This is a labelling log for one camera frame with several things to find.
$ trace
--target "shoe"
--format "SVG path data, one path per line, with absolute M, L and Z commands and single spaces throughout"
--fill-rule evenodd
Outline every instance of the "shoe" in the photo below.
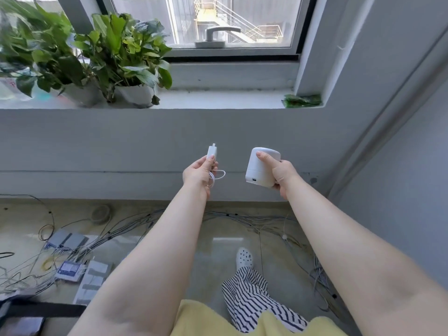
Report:
M 243 266 L 252 267 L 252 254 L 246 248 L 239 248 L 237 252 L 237 271 Z

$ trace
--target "black and white striped pants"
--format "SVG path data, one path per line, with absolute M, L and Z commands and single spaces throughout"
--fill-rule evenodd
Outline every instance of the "black and white striped pants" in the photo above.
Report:
M 308 324 L 302 316 L 270 298 L 266 280 L 250 266 L 240 268 L 222 284 L 222 290 L 232 323 L 242 333 L 254 331 L 263 311 L 272 312 L 294 333 L 302 332 Z

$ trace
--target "plant pot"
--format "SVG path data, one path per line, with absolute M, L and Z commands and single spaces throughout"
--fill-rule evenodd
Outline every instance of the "plant pot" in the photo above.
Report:
M 89 81 L 83 88 L 74 84 L 68 84 L 64 87 L 65 91 L 62 95 L 78 106 L 92 107 L 103 97 L 94 81 Z
M 152 106 L 154 90 L 148 85 L 138 86 L 117 86 L 117 90 L 123 95 L 125 100 L 137 108 L 147 108 Z

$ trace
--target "windowsill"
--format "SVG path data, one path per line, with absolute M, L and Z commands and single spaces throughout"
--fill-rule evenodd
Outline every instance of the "windowsill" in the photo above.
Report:
M 282 104 L 284 95 L 290 94 L 291 90 L 273 90 L 273 91 L 162 91 L 158 94 L 160 105 L 150 107 L 151 109 L 285 109 Z M 290 108 L 289 110 L 300 110 L 305 107 Z M 126 108 L 134 109 L 124 100 L 118 99 L 115 104 L 108 104 L 105 101 L 93 106 L 92 108 L 77 107 L 71 101 L 64 97 L 49 98 L 45 100 L 31 99 L 28 101 L 19 101 L 16 99 L 0 102 L 0 109 L 114 109 Z

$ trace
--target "potted plant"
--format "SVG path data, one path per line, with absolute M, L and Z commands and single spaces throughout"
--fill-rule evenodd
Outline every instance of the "potted plant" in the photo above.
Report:
M 172 84 L 169 63 L 162 59 L 171 48 L 165 44 L 161 23 L 139 22 L 129 14 L 94 14 L 92 19 L 94 30 L 75 40 L 90 59 L 107 101 L 114 101 L 118 89 L 135 107 L 158 105 L 157 86 L 169 89 Z
M 0 0 L 0 76 L 17 77 L 17 88 L 31 97 L 35 84 L 73 102 L 92 106 L 101 99 L 87 63 L 74 55 L 73 28 L 63 12 L 45 11 L 17 0 Z M 10 24 L 11 14 L 17 17 Z

